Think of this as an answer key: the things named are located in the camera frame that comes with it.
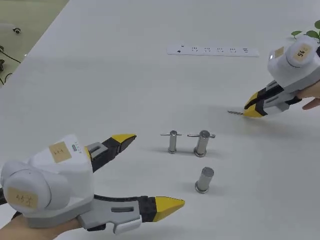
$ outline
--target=numbered label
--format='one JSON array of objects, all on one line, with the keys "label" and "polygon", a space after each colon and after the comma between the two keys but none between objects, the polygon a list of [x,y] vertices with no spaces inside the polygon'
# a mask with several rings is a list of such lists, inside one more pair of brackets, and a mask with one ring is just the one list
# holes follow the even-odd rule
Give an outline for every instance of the numbered label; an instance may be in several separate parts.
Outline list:
[{"label": "numbered label", "polygon": [[7,190],[7,201],[10,204],[36,209],[38,206],[38,195],[28,191],[21,191],[14,187],[9,187]]},{"label": "numbered label", "polygon": [[64,141],[50,145],[49,150],[56,163],[60,163],[71,158],[71,154]]},{"label": "numbered label", "polygon": [[311,46],[309,46],[305,43],[302,44],[301,47],[299,48],[299,50],[293,56],[294,59],[299,62],[302,62],[308,56],[311,49],[312,49]]}]

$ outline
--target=electrical outlet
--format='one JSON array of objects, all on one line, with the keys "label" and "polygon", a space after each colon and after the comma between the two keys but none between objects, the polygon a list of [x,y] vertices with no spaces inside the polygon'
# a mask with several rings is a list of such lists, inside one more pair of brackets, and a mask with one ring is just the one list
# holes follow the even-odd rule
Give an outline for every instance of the electrical outlet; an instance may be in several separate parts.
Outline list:
[{"label": "electrical outlet", "polygon": [[229,56],[229,57],[259,57],[256,48],[248,47],[215,47],[215,46],[187,46],[184,44],[171,45],[166,48],[169,55],[196,56]]}]

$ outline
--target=pin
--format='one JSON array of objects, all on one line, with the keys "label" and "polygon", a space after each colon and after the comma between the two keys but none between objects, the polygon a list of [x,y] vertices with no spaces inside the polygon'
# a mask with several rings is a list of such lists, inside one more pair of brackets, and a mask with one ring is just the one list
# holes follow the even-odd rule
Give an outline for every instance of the pin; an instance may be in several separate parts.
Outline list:
[{"label": "pin", "polygon": [[175,131],[175,130],[172,130],[170,133],[164,133],[164,134],[160,134],[160,135],[161,136],[170,136],[168,152],[170,154],[175,154],[177,151],[177,148],[176,148],[177,136],[181,136],[181,134],[177,133],[177,131]]},{"label": "pin", "polygon": [[243,115],[243,112],[238,112],[238,111],[228,111],[229,114],[236,114],[236,115]]},{"label": "pin", "polygon": [[200,194],[205,194],[209,190],[209,184],[215,172],[212,168],[206,166],[202,169],[199,180],[195,182],[195,190]]},{"label": "pin", "polygon": [[208,132],[207,130],[202,130],[199,134],[188,134],[187,136],[199,138],[198,143],[193,150],[194,154],[199,158],[202,158],[206,155],[206,148],[209,142],[209,138],[214,139],[216,137],[216,135],[210,134],[210,132]]}]

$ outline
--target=human hand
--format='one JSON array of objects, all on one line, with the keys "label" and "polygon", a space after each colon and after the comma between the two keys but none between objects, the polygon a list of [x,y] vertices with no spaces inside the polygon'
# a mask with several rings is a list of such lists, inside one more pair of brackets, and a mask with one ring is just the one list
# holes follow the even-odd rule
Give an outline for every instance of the human hand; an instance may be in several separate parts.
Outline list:
[{"label": "human hand", "polygon": [[297,94],[300,99],[314,98],[311,102],[302,107],[303,110],[313,109],[320,105],[320,81],[303,89]]},{"label": "human hand", "polygon": [[69,230],[81,228],[77,219],[52,228],[30,228],[23,215],[12,219],[0,229],[1,240],[53,240]]}]

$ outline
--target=silver cylinder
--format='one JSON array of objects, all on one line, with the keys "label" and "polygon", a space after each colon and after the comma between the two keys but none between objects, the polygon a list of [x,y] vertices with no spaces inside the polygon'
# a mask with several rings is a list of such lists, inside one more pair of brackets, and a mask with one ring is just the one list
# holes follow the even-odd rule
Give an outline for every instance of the silver cylinder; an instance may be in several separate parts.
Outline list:
[{"label": "silver cylinder", "polygon": [[197,157],[202,158],[206,155],[207,153],[206,148],[209,142],[209,138],[210,138],[210,132],[208,132],[207,130],[202,130],[199,133],[198,143],[194,148],[194,154]]},{"label": "silver cylinder", "polygon": [[168,148],[168,152],[170,154],[174,154],[177,151],[176,145],[177,145],[177,131],[172,130],[170,132],[170,140],[169,140],[169,148]]},{"label": "silver cylinder", "polygon": [[205,194],[209,190],[209,184],[215,172],[211,167],[204,167],[201,171],[199,180],[195,183],[195,190],[198,193]]}]

